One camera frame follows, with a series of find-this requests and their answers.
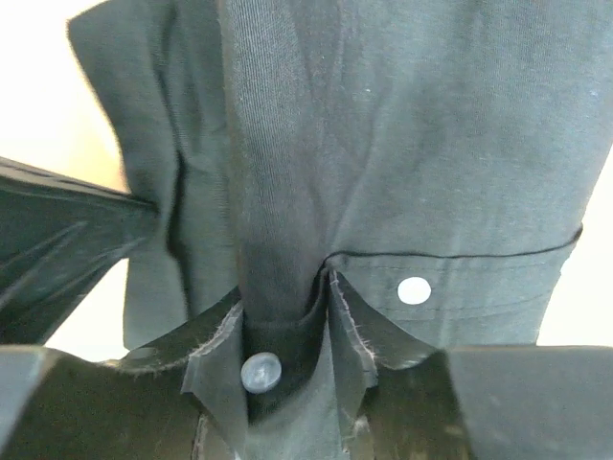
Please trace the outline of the black long sleeve shirt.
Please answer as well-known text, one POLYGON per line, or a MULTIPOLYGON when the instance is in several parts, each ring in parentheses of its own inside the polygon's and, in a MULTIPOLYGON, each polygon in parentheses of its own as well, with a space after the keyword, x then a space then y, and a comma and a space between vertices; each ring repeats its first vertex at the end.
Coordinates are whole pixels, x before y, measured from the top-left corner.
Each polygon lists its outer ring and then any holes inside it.
POLYGON ((125 346, 238 289, 246 459, 340 459, 343 275, 437 347, 535 342, 612 145, 608 1, 107 1, 69 38, 152 239, 125 346))

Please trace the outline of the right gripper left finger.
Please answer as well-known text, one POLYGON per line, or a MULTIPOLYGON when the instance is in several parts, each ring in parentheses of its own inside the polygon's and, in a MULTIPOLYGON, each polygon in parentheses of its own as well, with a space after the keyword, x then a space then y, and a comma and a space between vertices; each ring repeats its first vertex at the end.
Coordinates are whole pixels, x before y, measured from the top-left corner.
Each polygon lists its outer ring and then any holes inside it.
POLYGON ((244 448, 242 311, 221 303, 114 364, 1 350, 5 459, 230 459, 244 448))

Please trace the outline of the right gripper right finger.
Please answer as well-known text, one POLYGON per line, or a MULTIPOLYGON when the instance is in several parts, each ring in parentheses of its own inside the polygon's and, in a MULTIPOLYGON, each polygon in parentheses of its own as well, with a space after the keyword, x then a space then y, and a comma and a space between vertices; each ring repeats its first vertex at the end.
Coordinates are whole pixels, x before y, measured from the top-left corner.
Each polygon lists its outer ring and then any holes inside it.
POLYGON ((589 346, 436 349, 372 309, 339 273, 329 335, 353 459, 608 459, 612 352, 589 346))

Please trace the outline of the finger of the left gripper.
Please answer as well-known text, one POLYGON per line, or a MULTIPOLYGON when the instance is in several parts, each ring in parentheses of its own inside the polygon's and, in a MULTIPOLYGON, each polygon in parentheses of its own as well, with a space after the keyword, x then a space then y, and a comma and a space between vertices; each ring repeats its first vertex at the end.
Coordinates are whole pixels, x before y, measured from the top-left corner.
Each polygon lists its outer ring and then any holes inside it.
POLYGON ((155 227, 149 203, 2 159, 2 343, 45 343, 155 227))

